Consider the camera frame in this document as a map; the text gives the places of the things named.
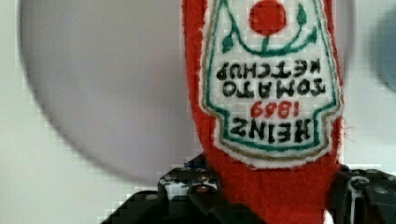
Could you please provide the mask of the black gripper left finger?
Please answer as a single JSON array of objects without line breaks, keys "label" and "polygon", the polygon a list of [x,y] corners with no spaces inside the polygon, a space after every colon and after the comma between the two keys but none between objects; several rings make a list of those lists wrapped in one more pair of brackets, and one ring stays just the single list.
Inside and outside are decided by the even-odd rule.
[{"label": "black gripper left finger", "polygon": [[230,203],[203,154],[139,191],[101,224],[265,224],[241,203]]}]

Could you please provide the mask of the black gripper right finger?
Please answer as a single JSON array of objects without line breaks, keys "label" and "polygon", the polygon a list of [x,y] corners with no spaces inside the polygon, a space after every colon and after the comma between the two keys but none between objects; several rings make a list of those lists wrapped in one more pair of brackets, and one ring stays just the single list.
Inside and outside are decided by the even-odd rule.
[{"label": "black gripper right finger", "polygon": [[327,209],[333,224],[396,224],[396,176],[342,165]]}]

